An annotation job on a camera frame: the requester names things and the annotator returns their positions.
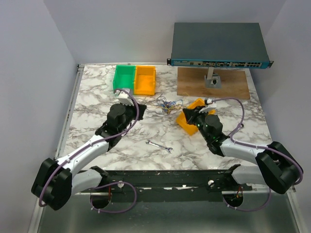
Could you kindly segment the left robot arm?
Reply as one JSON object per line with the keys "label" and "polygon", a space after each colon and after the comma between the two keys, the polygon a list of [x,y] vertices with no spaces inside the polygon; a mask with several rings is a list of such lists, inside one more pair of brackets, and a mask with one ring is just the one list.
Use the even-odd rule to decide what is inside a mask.
{"label": "left robot arm", "polygon": [[104,171],[95,167],[82,169],[114,148],[122,135],[143,119],[146,108],[144,104],[112,105],[106,121],[85,144],[57,160],[44,160],[31,188],[39,198],[39,206],[59,210],[73,194],[93,188],[104,191],[108,185]]}

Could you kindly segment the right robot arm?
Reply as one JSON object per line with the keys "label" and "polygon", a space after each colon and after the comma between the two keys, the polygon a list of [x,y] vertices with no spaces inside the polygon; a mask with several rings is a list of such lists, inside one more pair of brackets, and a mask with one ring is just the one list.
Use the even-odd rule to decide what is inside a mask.
{"label": "right robot arm", "polygon": [[215,114],[202,111],[202,107],[184,108],[186,123],[197,127],[207,143],[208,149],[222,157],[234,157],[253,163],[253,166],[239,166],[224,177],[224,186],[235,190],[241,184],[267,185],[273,191],[284,194],[297,181],[303,171],[297,161],[279,142],[261,146],[234,141],[223,133],[223,125]]}

